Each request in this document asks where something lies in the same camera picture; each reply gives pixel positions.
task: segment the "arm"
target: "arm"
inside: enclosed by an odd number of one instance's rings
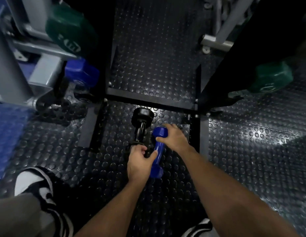
[[[126,236],[135,204],[157,156],[157,151],[154,151],[149,158],[144,158],[146,150],[147,147],[141,145],[132,147],[127,168],[129,182],[75,237]]]
[[[165,126],[168,137],[156,140],[181,156],[201,203],[221,237],[298,236],[294,228],[258,196],[198,154],[176,125]]]

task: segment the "gray metal post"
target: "gray metal post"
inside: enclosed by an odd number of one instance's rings
[[[234,9],[231,11],[229,17],[224,22],[220,30],[218,31],[216,41],[218,43],[223,43],[226,41],[227,37],[233,31],[234,27],[238,24],[241,17],[244,15],[245,11],[250,7],[253,0],[238,0]]]
[[[22,103],[33,96],[19,64],[0,30],[0,95],[5,102]]]
[[[45,32],[45,23],[48,20],[52,0],[22,0],[31,27],[34,30]]]

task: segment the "hand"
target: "hand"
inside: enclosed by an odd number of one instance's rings
[[[145,158],[146,150],[147,147],[143,145],[136,145],[131,148],[127,167],[129,182],[144,186],[148,180],[153,161],[157,157],[157,151],[155,150],[149,158]]]
[[[166,144],[173,151],[176,151],[180,156],[184,152],[193,148],[189,145],[187,138],[175,124],[164,124],[164,126],[168,129],[168,137],[156,137],[156,141]]]

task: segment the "person's right hand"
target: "person's right hand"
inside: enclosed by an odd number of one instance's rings
[[[164,124],[164,126],[168,129],[168,137],[156,137],[156,141],[166,144],[179,155],[190,150],[191,146],[189,145],[187,138],[175,124]]]

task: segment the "sneaker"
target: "sneaker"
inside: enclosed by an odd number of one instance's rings
[[[41,210],[53,216],[56,228],[54,236],[73,236],[72,221],[54,202],[52,181],[42,169],[30,167],[17,176],[14,195],[23,193],[33,194],[40,201]]]

